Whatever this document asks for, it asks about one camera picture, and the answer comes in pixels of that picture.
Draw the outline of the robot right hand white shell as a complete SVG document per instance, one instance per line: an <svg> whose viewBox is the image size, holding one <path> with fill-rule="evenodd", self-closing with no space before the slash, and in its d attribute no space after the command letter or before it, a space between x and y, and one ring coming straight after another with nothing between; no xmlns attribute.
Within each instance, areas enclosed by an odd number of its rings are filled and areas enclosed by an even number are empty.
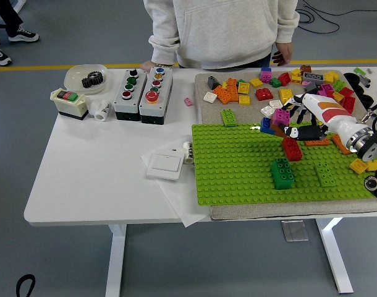
<svg viewBox="0 0 377 297"><path fill-rule="evenodd" d="M311 114L309 126L290 127L283 123L278 125L285 135L296 140L322 140L331 132L339 134L342 143L350 147L356 137L370 130L367 125L358 123L357 119L334 99L322 95L295 95L288 99L282 109L290 110L290 115L299 111L298 124L302 122L306 112Z"/></svg>

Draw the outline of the person's left hand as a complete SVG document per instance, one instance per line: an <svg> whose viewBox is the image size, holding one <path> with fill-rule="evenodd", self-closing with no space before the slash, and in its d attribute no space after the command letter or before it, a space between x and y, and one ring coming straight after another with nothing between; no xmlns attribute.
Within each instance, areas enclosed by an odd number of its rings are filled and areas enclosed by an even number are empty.
<svg viewBox="0 0 377 297"><path fill-rule="evenodd" d="M292 43L275 43L277 51L272 56L272 61L277 66L290 64L293 54Z"/></svg>

